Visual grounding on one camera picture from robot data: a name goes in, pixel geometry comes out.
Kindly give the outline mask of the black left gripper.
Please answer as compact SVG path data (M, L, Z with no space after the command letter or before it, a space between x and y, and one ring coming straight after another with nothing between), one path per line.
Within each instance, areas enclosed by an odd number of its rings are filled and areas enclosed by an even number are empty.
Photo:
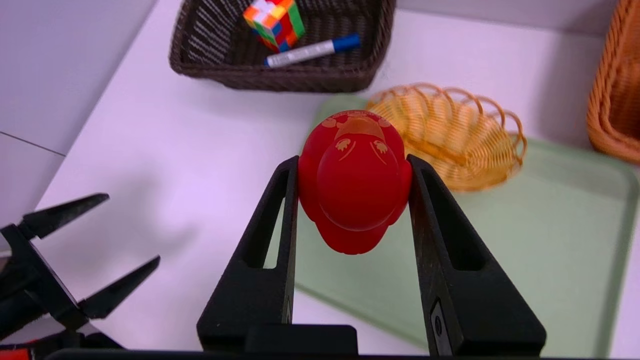
M105 319L158 268L159 255L77 303L32 244L32 239L53 234L109 199L107 193L90 194L35 210L23 215L20 224L1 229L11 248L9 264L1 276L2 340L44 315L72 331L82 328L89 319Z

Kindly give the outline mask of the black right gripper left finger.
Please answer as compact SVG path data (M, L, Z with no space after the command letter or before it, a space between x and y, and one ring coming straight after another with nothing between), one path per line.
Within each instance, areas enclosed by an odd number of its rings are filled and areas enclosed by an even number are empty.
M196 324L218 354L356 354L349 325L294 325L298 157L276 167Z

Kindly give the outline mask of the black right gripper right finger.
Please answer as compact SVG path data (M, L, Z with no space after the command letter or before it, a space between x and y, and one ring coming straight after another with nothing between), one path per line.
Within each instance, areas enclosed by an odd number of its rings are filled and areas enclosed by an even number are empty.
M432 357L539 357L547 333L429 163L414 155L408 206Z

